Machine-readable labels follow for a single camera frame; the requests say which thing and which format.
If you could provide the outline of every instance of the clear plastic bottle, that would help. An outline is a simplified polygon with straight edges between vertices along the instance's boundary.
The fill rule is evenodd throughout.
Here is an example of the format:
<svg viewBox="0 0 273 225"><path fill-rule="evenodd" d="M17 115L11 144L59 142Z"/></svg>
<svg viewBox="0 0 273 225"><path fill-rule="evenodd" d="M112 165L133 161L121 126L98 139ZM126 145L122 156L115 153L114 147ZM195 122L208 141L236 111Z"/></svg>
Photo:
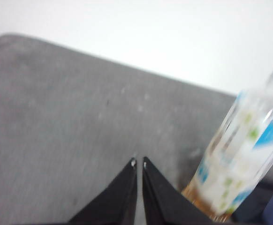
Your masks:
<svg viewBox="0 0 273 225"><path fill-rule="evenodd" d="M273 72L241 92L182 194L212 220L226 221L273 165Z"/></svg>

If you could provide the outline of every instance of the white wall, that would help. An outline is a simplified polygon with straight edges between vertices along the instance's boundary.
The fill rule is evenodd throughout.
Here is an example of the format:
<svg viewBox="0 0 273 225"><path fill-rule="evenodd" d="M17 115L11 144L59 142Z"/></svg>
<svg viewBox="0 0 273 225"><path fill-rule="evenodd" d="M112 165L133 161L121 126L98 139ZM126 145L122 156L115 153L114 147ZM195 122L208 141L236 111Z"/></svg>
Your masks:
<svg viewBox="0 0 273 225"><path fill-rule="evenodd" d="M7 32L229 93L273 69L273 0L0 0Z"/></svg>

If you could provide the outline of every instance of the gray carpet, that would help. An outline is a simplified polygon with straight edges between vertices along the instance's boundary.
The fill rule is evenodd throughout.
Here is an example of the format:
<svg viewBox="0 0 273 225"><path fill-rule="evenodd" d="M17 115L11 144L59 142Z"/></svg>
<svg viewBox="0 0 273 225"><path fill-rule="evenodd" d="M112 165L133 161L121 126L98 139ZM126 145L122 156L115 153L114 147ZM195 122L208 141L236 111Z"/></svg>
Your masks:
<svg viewBox="0 0 273 225"><path fill-rule="evenodd" d="M33 38L0 37L0 225L69 220L132 156L135 224L145 224L142 157L181 190L233 100Z"/></svg>

